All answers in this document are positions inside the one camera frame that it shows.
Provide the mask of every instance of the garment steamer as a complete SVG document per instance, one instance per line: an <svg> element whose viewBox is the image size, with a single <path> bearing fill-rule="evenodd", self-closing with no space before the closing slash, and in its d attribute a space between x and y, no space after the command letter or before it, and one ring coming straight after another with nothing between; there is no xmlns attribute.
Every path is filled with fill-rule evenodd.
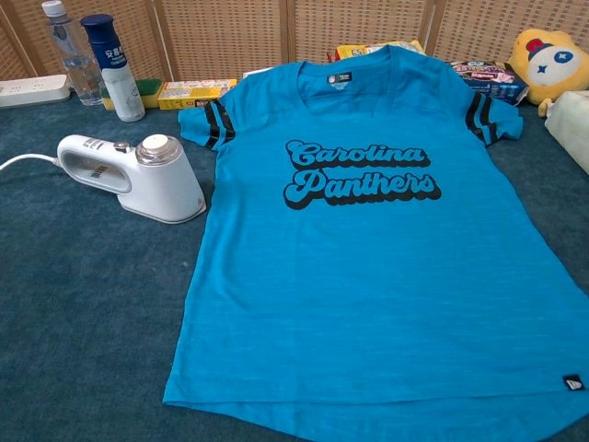
<svg viewBox="0 0 589 442"><path fill-rule="evenodd" d="M174 224L206 210L201 186L174 137L151 135L131 147L69 135L57 146L57 158L74 180L116 193L122 207L136 214Z"/></svg>

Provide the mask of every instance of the yellow box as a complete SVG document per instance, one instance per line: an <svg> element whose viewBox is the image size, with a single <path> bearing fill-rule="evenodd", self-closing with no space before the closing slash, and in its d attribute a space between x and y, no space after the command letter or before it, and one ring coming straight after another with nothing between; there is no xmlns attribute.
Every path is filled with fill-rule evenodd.
<svg viewBox="0 0 589 442"><path fill-rule="evenodd" d="M168 81L157 99L161 110L204 106L218 99L237 84L237 80Z"/></svg>
<svg viewBox="0 0 589 442"><path fill-rule="evenodd" d="M425 54L422 46L417 40L407 43L406 41L386 41L378 44L342 44L338 46L335 52L335 60L341 60L344 58L357 57L359 55L365 55L374 51L378 51L380 48L390 44L392 46L400 46L401 48L408 49L418 53Z"/></svg>
<svg viewBox="0 0 589 442"><path fill-rule="evenodd" d="M146 109L157 108L157 97L164 86L164 82L159 79L141 79L135 80L141 101ZM107 111L114 111L114 103L110 98L109 92L106 88L102 90L102 104Z"/></svg>

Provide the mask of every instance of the sponge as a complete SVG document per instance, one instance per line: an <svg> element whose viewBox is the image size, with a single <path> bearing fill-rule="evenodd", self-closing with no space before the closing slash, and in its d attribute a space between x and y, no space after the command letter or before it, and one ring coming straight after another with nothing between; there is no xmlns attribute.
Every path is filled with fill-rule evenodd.
<svg viewBox="0 0 589 442"><path fill-rule="evenodd" d="M156 79L144 79L135 80L135 83L137 84L137 89L139 90L139 95L141 95L141 101L144 103L145 108L157 108L157 97L159 97L159 92L162 90L164 82ZM114 111L114 104L106 88L102 90L102 104L107 111Z"/></svg>

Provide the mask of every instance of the snack box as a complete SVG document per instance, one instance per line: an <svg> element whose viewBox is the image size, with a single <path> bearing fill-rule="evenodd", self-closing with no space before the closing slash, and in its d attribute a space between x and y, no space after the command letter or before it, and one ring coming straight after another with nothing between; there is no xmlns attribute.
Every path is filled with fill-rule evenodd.
<svg viewBox="0 0 589 442"><path fill-rule="evenodd" d="M157 108L157 97L159 97L164 82L158 79L143 79L136 80L135 84L137 85L137 90L139 90L144 107L146 109ZM114 103L106 88L102 90L102 104L107 111L114 111Z"/></svg>
<svg viewBox="0 0 589 442"><path fill-rule="evenodd" d="M371 52L378 51L383 46L390 44L392 46L400 46L409 51L425 54L422 46L417 40L406 42L406 41L387 41L378 44L342 44L335 50L335 61L342 60L344 58L358 57L360 55L366 55Z"/></svg>
<svg viewBox="0 0 589 442"><path fill-rule="evenodd" d="M529 90L508 63L471 61L450 65L472 89L514 106L524 99Z"/></svg>
<svg viewBox="0 0 589 442"><path fill-rule="evenodd" d="M186 109L204 106L222 97L237 84L237 80L168 81L159 94L161 110Z"/></svg>

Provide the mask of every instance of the clear plastic bottle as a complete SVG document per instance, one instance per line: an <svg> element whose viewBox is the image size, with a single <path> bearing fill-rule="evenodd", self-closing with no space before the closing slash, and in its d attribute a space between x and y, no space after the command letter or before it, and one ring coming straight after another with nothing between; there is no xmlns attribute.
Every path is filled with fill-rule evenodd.
<svg viewBox="0 0 589 442"><path fill-rule="evenodd" d="M79 23L67 16L64 4L59 0L44 2L41 7L49 19L53 40L75 93L86 106L101 104L100 92L104 82Z"/></svg>

